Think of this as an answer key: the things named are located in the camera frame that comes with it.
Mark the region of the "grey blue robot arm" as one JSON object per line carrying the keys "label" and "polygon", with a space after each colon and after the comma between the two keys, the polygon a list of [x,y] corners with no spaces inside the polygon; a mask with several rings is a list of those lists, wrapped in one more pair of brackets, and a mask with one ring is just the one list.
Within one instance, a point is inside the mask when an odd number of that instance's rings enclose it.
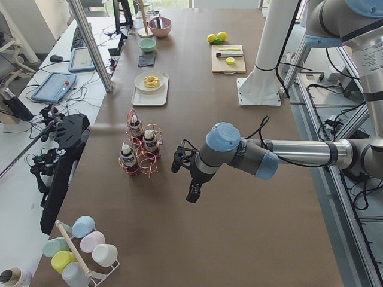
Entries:
{"label": "grey blue robot arm", "polygon": [[201,187],[222,164],[270,179],[279,163],[298,166],[337,166],[382,178],[382,2],[309,1],[306,45],[352,49],[375,135],[370,139],[338,141],[288,141],[243,138],[230,123],[217,123],[201,149],[181,164],[191,174],[186,197],[197,202]]}

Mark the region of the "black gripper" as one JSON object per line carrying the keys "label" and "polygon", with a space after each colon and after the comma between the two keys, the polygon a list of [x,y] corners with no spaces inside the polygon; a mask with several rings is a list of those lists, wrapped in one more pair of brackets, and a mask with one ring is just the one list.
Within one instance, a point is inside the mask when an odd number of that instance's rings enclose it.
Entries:
{"label": "black gripper", "polygon": [[205,164],[200,155],[196,154],[192,158],[189,168],[192,180],[189,186],[186,201],[189,203],[196,203],[201,194],[200,189],[202,184],[210,181],[214,174],[218,171],[219,167],[211,167]]}

